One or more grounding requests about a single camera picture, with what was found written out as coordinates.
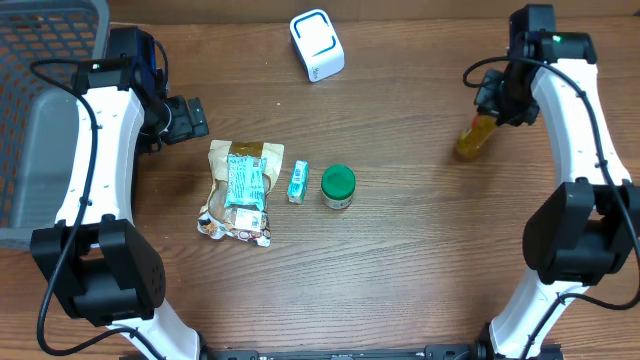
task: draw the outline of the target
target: white container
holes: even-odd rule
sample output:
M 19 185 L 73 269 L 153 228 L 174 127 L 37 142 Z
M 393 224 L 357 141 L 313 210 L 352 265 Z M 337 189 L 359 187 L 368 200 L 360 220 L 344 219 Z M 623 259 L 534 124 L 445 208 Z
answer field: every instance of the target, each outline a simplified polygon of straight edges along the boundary
M 298 15 L 291 20 L 289 30 L 291 43 L 311 82 L 344 68 L 344 50 L 326 12 L 315 9 Z

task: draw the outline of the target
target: mesh basket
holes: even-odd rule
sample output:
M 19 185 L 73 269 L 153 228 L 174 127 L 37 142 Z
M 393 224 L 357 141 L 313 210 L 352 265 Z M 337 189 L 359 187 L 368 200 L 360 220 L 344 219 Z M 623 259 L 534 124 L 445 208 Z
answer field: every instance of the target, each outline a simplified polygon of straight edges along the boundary
M 0 1 L 0 247 L 29 247 L 62 205 L 78 134 L 76 100 L 29 72 L 44 58 L 100 59 L 106 0 Z M 42 72 L 70 82 L 73 67 Z

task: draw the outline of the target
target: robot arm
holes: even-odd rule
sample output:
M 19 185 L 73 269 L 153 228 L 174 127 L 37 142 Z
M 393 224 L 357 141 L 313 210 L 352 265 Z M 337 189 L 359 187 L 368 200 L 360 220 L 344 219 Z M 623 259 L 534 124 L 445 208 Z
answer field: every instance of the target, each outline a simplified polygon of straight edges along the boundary
M 137 28 L 114 29 L 107 58 L 81 64 L 73 78 L 74 91 L 96 115 L 99 141 L 89 206 L 54 292 L 71 318 L 109 329 L 134 328 L 166 359 L 199 360 L 206 353 L 204 341 L 166 301 L 162 259 L 133 226 L 135 157 L 153 144 L 208 135 L 197 98 L 187 106 L 157 86 L 164 79 L 155 69 L 154 44 Z M 77 106 L 78 140 L 66 197 L 56 225 L 34 231 L 31 239 L 33 258 L 47 279 L 69 236 L 67 224 L 76 220 L 89 167 L 91 126 L 87 109 Z M 83 259 L 93 248 L 100 248 L 102 257 Z M 125 337 L 153 358 L 138 338 Z
M 553 8 L 528 5 L 511 17 L 511 57 L 544 61 L 586 92 L 598 123 L 611 177 L 629 199 L 637 219 L 631 178 L 618 158 L 607 130 L 597 91 L 595 52 L 587 34 L 556 33 Z M 622 229 L 610 188 L 603 178 L 590 118 L 582 99 L 562 78 L 545 68 L 510 63 L 504 74 L 490 70 L 481 88 L 478 111 L 499 125 L 535 121 L 542 111 L 551 143 L 556 191 L 527 223 L 523 251 L 529 269 L 505 310 L 489 326 L 494 354 L 520 359 L 529 337 L 559 295 L 583 294 L 605 274 L 620 270 L 632 243 Z M 590 219 L 593 210 L 603 215 Z M 571 299 L 560 304 L 534 339 L 524 358 L 537 357 L 541 343 Z

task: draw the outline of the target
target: small bottle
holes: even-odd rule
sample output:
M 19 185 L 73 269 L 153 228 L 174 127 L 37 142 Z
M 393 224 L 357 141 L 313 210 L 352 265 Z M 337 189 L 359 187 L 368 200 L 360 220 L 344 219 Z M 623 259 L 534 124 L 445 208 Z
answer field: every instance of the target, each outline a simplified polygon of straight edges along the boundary
M 456 144 L 456 151 L 465 159 L 474 159 L 478 156 L 482 144 L 497 127 L 496 118 L 489 115 L 476 114 L 471 126 L 460 134 Z

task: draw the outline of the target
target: wood grain surface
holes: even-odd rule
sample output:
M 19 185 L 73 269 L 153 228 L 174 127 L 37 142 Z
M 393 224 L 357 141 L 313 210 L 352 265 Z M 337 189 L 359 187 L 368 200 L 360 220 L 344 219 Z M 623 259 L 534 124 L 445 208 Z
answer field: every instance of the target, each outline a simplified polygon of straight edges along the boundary
M 461 82 L 473 62 L 502 55 L 506 20 L 336 24 L 345 69 L 311 85 L 287 24 L 148 26 L 170 59 L 171 89 L 199 96 L 211 135 L 144 156 L 138 229 L 163 258 L 167 299 L 216 349 L 259 351 L 419 348 L 471 342 L 502 311 L 525 269 L 527 219 L 554 188 L 542 120 L 501 128 L 482 155 L 452 156 L 474 115 Z M 600 97 L 611 136 L 640 176 L 640 21 L 560 20 L 588 31 L 599 56 Z M 481 73 L 473 80 L 479 80 Z M 273 240 L 258 248 L 196 231 L 211 187 L 212 139 L 285 144 L 269 197 Z M 297 159 L 311 181 L 301 206 L 286 185 Z M 356 199 L 334 211 L 319 197 L 328 166 L 350 166 Z M 35 340 L 46 281 L 30 254 L 0 251 L 0 359 L 47 359 Z M 630 259 L 590 291 L 613 302 L 638 285 Z M 53 301 L 47 338 L 57 348 L 96 335 Z M 640 358 L 640 312 L 575 303 L 548 336 L 569 360 Z M 113 338 L 77 359 L 133 353 Z
M 334 21 L 508 18 L 529 0 L 110 0 L 116 22 L 181 25 L 289 22 L 311 9 Z M 557 16 L 630 16 L 640 0 L 548 0 Z

